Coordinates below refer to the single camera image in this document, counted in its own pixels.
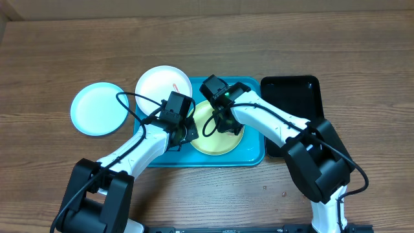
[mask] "white plate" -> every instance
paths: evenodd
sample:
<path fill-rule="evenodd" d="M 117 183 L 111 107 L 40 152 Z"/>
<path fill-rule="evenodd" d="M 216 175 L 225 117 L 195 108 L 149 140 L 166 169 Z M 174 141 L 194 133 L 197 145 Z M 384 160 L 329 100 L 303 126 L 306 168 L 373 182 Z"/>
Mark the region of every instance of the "white plate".
<path fill-rule="evenodd" d="M 193 96 L 193 89 L 187 75 L 180 69 L 168 65 L 148 70 L 141 76 L 135 87 L 136 94 L 148 97 L 158 103 L 161 103 L 161 100 L 168 100 L 172 91 L 189 97 Z M 147 116 L 159 107 L 157 104 L 137 96 L 135 100 L 138 107 Z"/>

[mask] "light blue plate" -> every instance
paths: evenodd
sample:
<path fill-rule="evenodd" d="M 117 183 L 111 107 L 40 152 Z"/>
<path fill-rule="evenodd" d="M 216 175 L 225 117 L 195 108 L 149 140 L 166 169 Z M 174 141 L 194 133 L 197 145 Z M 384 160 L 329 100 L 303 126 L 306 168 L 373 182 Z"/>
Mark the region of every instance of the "light blue plate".
<path fill-rule="evenodd" d="M 83 88 L 71 105 L 71 119 L 76 129 L 90 136 L 102 136 L 117 130 L 128 114 L 115 97 L 122 91 L 117 85 L 107 82 Z M 129 106 L 125 95 L 119 97 Z"/>
<path fill-rule="evenodd" d="M 206 78 L 190 78 L 193 87 L 193 99 L 196 104 L 206 100 L 199 91 L 202 82 Z M 229 85 L 233 85 L 236 82 L 243 82 L 260 96 L 259 82 L 251 77 L 226 77 L 222 79 Z M 135 112 L 140 118 L 146 117 L 138 106 L 135 107 Z M 139 122 L 135 120 L 134 134 L 138 131 L 138 127 Z M 245 127 L 245 133 L 239 145 L 224 155 L 206 155 L 196 150 L 190 143 L 187 143 L 182 145 L 180 152 L 165 152 L 165 154 L 159 156 L 149 164 L 149 167 L 226 167 L 253 166 L 259 164 L 265 156 L 265 138 L 255 129 L 249 126 Z"/>

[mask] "blue tray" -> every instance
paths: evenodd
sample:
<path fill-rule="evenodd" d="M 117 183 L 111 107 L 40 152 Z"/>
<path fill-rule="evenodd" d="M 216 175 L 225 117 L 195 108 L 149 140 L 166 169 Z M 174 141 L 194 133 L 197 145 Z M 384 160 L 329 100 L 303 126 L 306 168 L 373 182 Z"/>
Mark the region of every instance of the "blue tray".
<path fill-rule="evenodd" d="M 199 89 L 207 77 L 190 78 L 193 87 L 193 99 L 195 103 L 205 101 L 205 97 Z M 260 85 L 251 77 L 226 77 L 222 78 L 229 85 L 243 82 L 260 95 Z M 135 106 L 135 112 L 140 118 L 146 118 L 139 107 Z M 135 120 L 134 134 L 138 131 L 139 123 Z M 224 155 L 206 155 L 196 150 L 190 143 L 182 145 L 181 151 L 167 151 L 156 158 L 149 167 L 189 168 L 189 167 L 228 167 L 228 166 L 254 166 L 259 164 L 265 156 L 265 138 L 255 129 L 245 126 L 245 133 L 239 145 Z"/>

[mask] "black plastic tray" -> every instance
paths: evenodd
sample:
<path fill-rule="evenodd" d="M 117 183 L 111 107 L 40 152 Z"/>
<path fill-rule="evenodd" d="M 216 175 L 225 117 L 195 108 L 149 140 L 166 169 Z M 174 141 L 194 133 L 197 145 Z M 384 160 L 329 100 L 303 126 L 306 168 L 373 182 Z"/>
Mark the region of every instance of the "black plastic tray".
<path fill-rule="evenodd" d="M 323 118 L 319 81 L 315 76 L 266 77 L 260 83 L 261 97 L 269 104 L 308 120 Z M 266 152 L 281 157 L 280 148 L 265 138 Z"/>

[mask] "table surface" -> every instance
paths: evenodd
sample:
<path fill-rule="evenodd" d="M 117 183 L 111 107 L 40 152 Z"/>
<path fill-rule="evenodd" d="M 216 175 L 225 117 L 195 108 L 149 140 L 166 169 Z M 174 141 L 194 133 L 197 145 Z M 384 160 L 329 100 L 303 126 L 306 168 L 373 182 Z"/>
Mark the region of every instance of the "table surface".
<path fill-rule="evenodd" d="M 414 11 L 8 23 L 0 48 L 1 232 L 48 231 L 74 164 L 132 135 L 131 116 L 112 135 L 82 135 L 69 117 L 76 93 L 94 82 L 133 91 L 157 65 L 259 81 L 315 75 L 325 117 L 370 178 L 366 192 L 347 197 L 348 220 L 412 232 Z M 361 185 L 354 172 L 349 190 Z M 283 159 L 149 168 L 134 186 L 129 216 L 149 226 L 269 227 L 312 217 Z"/>

